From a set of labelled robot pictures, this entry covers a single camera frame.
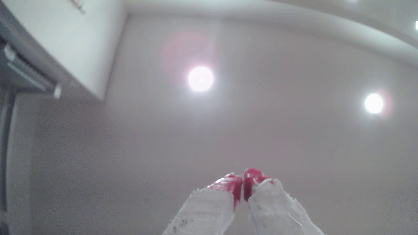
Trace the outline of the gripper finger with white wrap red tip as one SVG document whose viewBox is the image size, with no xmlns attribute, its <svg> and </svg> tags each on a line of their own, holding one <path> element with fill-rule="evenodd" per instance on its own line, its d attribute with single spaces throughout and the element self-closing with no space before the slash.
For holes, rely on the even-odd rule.
<svg viewBox="0 0 418 235">
<path fill-rule="evenodd" d="M 244 200 L 257 235 L 324 235 L 278 179 L 255 168 L 247 168 L 243 177 Z"/>
<path fill-rule="evenodd" d="M 243 176 L 227 174 L 192 191 L 163 235 L 222 235 L 241 201 Z"/>
</svg>

